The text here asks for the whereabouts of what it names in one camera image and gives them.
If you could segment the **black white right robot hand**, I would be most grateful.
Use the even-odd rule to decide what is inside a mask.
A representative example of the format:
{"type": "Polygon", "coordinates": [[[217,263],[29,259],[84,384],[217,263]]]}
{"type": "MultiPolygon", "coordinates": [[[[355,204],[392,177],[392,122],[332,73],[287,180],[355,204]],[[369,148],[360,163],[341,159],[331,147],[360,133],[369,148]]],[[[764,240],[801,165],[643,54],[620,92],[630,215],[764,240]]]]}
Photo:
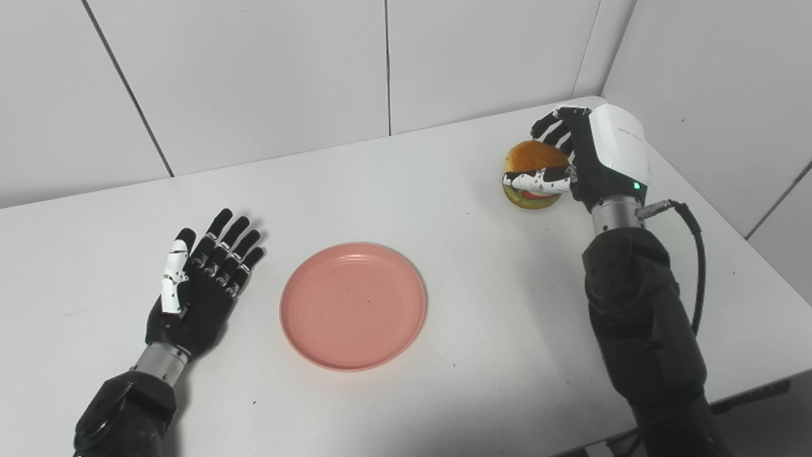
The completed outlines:
{"type": "Polygon", "coordinates": [[[569,193],[587,211],[611,197],[644,204],[650,179],[642,124],[609,103],[559,106],[536,121],[531,139],[511,148],[502,190],[525,209],[550,206],[569,193]]]}

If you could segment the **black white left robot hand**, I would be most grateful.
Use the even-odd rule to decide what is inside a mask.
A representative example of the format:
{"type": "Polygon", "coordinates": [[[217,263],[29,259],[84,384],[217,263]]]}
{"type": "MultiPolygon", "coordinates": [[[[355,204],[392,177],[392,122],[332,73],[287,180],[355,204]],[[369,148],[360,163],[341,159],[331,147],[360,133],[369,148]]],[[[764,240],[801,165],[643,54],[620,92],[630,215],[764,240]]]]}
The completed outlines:
{"type": "Polygon", "coordinates": [[[182,229],[171,244],[160,293],[146,324],[146,344],[164,343],[192,361],[218,342],[238,295],[264,257],[250,219],[221,210],[201,237],[182,229]]]}

